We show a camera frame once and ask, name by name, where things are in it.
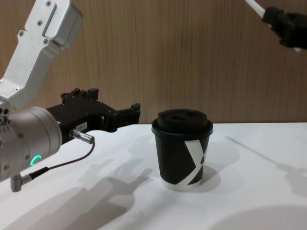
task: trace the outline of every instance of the metal connector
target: metal connector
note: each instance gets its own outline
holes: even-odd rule
[[[95,141],[95,138],[91,135],[88,135],[86,133],[82,133],[76,129],[72,129],[71,132],[70,132],[70,136],[72,138],[75,138],[75,139],[78,139],[78,140],[81,140],[81,141],[84,141],[88,144],[93,144],[94,141]]]

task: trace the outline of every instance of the cable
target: cable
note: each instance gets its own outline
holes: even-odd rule
[[[265,13],[265,10],[258,4],[256,3],[254,0],[245,0],[248,5],[251,6],[251,8],[254,9],[254,11],[256,11],[256,13],[261,17],[263,18],[264,16],[264,13]]]
[[[56,169],[56,168],[59,168],[59,167],[62,167],[62,166],[68,165],[68,164],[72,164],[72,163],[81,161],[81,160],[87,158],[89,155],[91,155],[91,153],[94,151],[94,148],[95,148],[95,142],[92,143],[91,150],[86,155],[84,155],[83,157],[80,157],[78,159],[75,159],[75,160],[72,160],[72,161],[68,161],[68,162],[65,162],[65,163],[62,163],[62,164],[55,165],[55,166],[52,166],[50,168],[49,167],[44,167],[44,168],[39,169],[39,170],[37,170],[35,172],[29,173],[28,176],[30,176],[31,180],[33,180],[33,179],[39,177],[40,175],[48,172],[49,170]]]

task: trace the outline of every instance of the white rod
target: white rod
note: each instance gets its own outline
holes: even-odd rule
[[[245,0],[245,1],[248,3],[248,5],[251,6],[251,8],[254,9],[254,11],[256,11],[257,14],[259,14],[261,18],[263,18],[265,10],[258,3],[256,3],[254,0]]]

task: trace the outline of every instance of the black paper cup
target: black paper cup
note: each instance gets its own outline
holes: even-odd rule
[[[195,110],[168,110],[159,113],[152,126],[163,184],[176,191],[198,187],[213,132],[207,115]]]

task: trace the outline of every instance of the white stripe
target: white stripe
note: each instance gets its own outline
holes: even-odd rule
[[[195,163],[196,168],[181,182],[179,182],[178,186],[187,186],[194,177],[201,170],[202,164],[201,160],[204,157],[204,153],[202,151],[201,142],[199,140],[185,141],[185,144],[191,154],[191,157]]]

